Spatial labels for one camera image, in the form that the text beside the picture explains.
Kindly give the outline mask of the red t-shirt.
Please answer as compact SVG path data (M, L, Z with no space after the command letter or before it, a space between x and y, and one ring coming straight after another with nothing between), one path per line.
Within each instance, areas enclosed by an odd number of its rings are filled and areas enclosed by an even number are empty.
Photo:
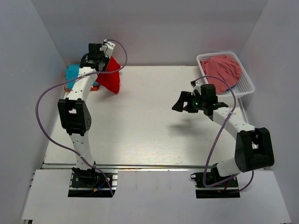
M117 61L111 57L106 71L115 71L120 69L121 66L117 63ZM114 94L118 94L120 90L120 74L119 72L114 72L111 74L99 74L96 82L99 85L104 86L106 89L111 91Z

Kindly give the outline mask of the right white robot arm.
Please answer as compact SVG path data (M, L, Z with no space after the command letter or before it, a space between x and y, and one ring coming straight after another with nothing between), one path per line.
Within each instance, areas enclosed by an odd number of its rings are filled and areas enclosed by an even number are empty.
M257 128L234 114L224 102L219 102L213 84L194 85L193 91L182 91L172 107L177 112L203 113L235 139L235 154L231 159L204 171L205 185L222 186L233 176L274 165L271 135L267 128Z

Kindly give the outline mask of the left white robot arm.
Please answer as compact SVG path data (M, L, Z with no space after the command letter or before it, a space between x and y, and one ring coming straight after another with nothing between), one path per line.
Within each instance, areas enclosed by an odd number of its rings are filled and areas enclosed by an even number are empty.
M92 157L88 131L91 128L92 118L85 101L98 77L97 72L107 68L111 54L106 54L109 42L102 44L90 43L88 53L81 58L77 80L65 99L58 101L58 111L62 128L69 135L76 154L77 164L73 172L83 176L88 186L98 183L99 175L91 165L95 164Z

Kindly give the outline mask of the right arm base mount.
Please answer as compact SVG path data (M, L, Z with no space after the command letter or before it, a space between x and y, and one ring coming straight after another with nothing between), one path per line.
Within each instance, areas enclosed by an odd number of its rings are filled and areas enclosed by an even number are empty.
M195 181L197 199L240 198L239 185L236 176L221 177L217 168L206 172L206 187L204 172L192 173L190 178Z

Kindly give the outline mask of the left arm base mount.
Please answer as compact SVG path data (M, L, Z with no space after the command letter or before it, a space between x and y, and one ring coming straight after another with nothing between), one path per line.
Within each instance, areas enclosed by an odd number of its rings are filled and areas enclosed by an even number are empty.
M81 170L73 167L68 197L111 198L116 191L117 174L102 174L95 169Z

